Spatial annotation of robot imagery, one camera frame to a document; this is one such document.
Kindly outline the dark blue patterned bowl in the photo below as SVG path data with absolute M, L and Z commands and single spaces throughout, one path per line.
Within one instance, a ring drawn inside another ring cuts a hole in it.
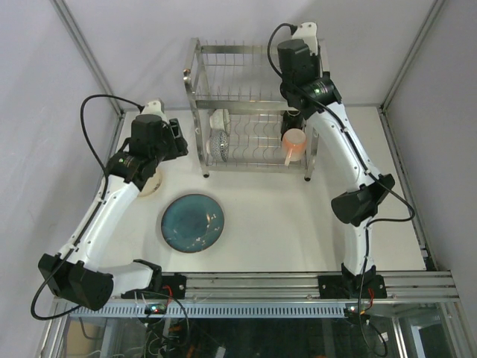
M 206 151 L 215 161 L 227 162 L 229 157 L 229 136 L 225 131 L 213 131 L 206 142 Z

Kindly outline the cream plate with floral print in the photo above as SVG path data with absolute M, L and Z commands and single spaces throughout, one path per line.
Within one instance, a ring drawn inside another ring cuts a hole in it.
M 138 194 L 138 197 L 144 198 L 154 194 L 160 188 L 162 184 L 162 179 L 162 171 L 160 169 L 157 169 L 154 175 L 147 180 L 146 184 L 142 188 L 142 191 Z

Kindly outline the teal patterned white bowl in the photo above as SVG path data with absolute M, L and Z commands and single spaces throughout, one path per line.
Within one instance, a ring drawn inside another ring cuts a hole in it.
M 232 123 L 229 110 L 215 110 L 209 117 L 209 125 L 213 131 L 224 131 L 227 135 L 230 135 Z

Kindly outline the stainless steel dish rack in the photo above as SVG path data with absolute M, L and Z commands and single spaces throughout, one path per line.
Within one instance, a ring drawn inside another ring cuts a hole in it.
M 212 171 L 300 173 L 311 180 L 318 156 L 318 134 L 308 132 L 304 157 L 284 165 L 280 128 L 282 115 L 292 111 L 279 93 L 280 79 L 268 58 L 276 50 L 264 45 L 189 42 L 183 82 L 195 126 L 202 175 Z M 215 161 L 206 151 L 213 130 L 209 117 L 227 109 L 231 118 L 229 157 Z

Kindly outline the black mug cream inside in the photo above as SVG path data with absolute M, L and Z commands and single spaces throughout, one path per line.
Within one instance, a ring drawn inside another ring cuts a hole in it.
M 280 128 L 281 139 L 285 133 L 291 129 L 303 129 L 303 116 L 300 111 L 285 111 L 282 115 L 282 124 Z

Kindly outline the pink ceramic mug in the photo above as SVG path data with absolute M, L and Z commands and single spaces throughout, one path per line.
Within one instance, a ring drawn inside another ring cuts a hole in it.
M 303 130 L 292 128 L 287 130 L 282 138 L 282 150 L 285 155 L 284 165 L 300 161 L 306 151 L 307 138 Z

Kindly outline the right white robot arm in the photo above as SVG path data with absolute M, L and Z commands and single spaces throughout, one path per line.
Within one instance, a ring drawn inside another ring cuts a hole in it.
M 304 40 L 286 40 L 277 46 L 280 92 L 289 107 L 298 110 L 325 142 L 347 182 L 346 191 L 331 201 L 332 211 L 345 225 L 344 261 L 339 294 L 355 297 L 376 282 L 370 257 L 370 223 L 378 206 L 393 188 L 392 175 L 382 175 L 366 154 L 347 117 L 341 95 Z

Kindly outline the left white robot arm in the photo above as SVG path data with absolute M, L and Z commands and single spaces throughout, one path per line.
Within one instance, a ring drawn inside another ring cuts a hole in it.
M 69 241 L 55 254 L 43 254 L 38 269 L 43 286 L 58 298 L 97 311 L 117 295 L 160 289 L 162 269 L 142 259 L 112 268 L 101 261 L 127 208 L 152 178 L 158 165 L 187 155 L 187 141 L 177 119 L 141 113 L 131 135 L 109 160 L 104 188 Z

